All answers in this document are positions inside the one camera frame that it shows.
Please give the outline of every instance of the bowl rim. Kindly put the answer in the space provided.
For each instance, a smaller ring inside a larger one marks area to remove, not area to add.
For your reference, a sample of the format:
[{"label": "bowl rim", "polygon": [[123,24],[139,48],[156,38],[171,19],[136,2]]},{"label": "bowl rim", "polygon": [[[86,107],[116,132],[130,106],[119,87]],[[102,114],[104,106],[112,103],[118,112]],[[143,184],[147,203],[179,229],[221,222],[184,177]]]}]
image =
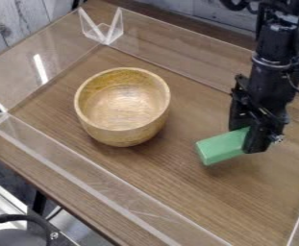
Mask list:
[{"label": "bowl rim", "polygon": [[[140,71],[143,73],[147,73],[150,76],[152,76],[158,81],[159,83],[162,83],[163,85],[163,88],[164,88],[164,93],[166,93],[166,105],[164,105],[164,108],[163,110],[159,112],[159,114],[156,115],[156,117],[148,122],[146,123],[144,125],[136,127],[136,128],[130,128],[130,129],[123,129],[123,130],[112,130],[110,128],[103,128],[103,127],[99,127],[88,118],[87,116],[83,114],[83,111],[80,109],[80,104],[79,104],[79,101],[80,101],[80,95],[83,93],[83,89],[86,88],[86,86],[91,83],[91,81],[100,77],[102,75],[112,72],[112,71],[119,71],[119,70],[136,70],[136,71]],[[111,68],[108,70],[104,70],[99,73],[96,73],[94,76],[91,76],[82,84],[82,86],[79,87],[78,91],[76,91],[76,94],[75,94],[75,99],[74,99],[74,106],[75,106],[75,110],[76,110],[76,114],[79,116],[79,118],[82,119],[82,121],[86,122],[87,125],[92,126],[94,128],[96,129],[100,129],[100,130],[106,130],[106,131],[111,131],[111,132],[124,132],[124,131],[134,131],[134,130],[138,130],[138,129],[142,129],[143,127],[146,127],[147,125],[150,125],[163,114],[164,112],[168,110],[170,108],[170,104],[171,104],[171,90],[166,84],[166,81],[162,79],[160,76],[158,76],[155,73],[147,71],[146,69],[143,68],[138,68],[138,67],[116,67],[116,68]]]}]

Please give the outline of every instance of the green block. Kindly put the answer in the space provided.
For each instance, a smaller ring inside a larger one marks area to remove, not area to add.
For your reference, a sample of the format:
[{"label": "green block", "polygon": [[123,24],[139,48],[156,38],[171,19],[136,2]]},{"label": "green block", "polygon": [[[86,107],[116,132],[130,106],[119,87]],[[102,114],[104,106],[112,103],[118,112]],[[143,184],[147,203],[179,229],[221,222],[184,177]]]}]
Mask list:
[{"label": "green block", "polygon": [[204,165],[211,165],[235,158],[245,153],[242,147],[249,130],[250,128],[246,127],[195,143],[196,151]]}]

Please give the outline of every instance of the wooden bowl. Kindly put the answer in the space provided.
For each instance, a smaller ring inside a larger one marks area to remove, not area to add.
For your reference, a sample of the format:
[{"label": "wooden bowl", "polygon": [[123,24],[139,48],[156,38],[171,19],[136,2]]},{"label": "wooden bowl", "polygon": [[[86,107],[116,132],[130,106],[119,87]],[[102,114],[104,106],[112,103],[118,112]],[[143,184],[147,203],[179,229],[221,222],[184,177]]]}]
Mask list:
[{"label": "wooden bowl", "polygon": [[115,68],[92,76],[75,96],[84,130],[100,142],[127,147],[162,129],[171,93],[163,79],[139,68]]}]

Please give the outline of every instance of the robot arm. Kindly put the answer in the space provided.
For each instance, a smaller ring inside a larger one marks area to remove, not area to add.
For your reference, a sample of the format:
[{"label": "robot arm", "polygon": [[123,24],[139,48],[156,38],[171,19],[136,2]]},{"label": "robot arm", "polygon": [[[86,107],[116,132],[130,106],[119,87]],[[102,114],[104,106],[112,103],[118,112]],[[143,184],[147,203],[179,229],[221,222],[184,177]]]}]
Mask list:
[{"label": "robot arm", "polygon": [[[231,11],[250,3],[221,2]],[[230,131],[250,127],[243,144],[247,154],[265,152],[273,142],[283,140],[286,105],[299,93],[299,0],[259,1],[251,61],[250,77],[235,78],[229,119]]]}]

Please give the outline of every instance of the wooden table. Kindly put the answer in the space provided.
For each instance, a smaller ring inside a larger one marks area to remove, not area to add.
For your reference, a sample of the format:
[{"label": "wooden table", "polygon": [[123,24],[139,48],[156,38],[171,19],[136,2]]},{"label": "wooden table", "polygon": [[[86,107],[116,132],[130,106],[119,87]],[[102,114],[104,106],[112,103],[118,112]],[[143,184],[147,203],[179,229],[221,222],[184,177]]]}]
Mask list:
[{"label": "wooden table", "polygon": [[[114,12],[104,2],[88,1],[87,5],[103,16]],[[215,27],[209,31],[221,35]],[[235,41],[238,35],[230,36]],[[166,128],[151,141],[131,148],[112,148],[94,141],[83,131],[74,111],[74,95],[86,78],[119,66],[142,67],[156,73],[172,93]],[[285,245],[299,215],[299,123],[291,122],[286,128],[287,141],[267,153],[242,156],[206,168],[194,143],[227,131],[229,105],[226,93],[116,49],[100,46],[11,110],[11,114],[100,163],[231,244]],[[0,160],[116,244],[162,244],[1,136]],[[76,163],[63,168],[71,173],[78,172],[86,182],[95,175],[90,166],[78,168]]]}]

